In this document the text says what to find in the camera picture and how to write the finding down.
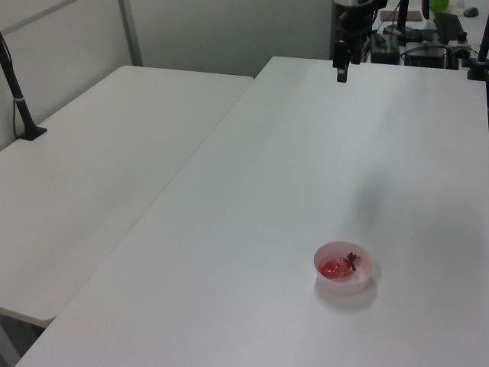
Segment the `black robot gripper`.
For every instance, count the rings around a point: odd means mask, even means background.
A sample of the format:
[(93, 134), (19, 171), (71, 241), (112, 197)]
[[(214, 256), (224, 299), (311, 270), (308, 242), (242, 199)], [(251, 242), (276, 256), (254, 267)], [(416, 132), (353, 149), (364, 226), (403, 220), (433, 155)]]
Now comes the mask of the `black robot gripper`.
[(371, 29), (374, 15), (373, 2), (338, 2), (337, 29), (341, 40), (335, 41), (333, 67), (337, 70), (337, 81), (346, 83), (348, 62), (360, 64), (363, 50), (363, 36)]

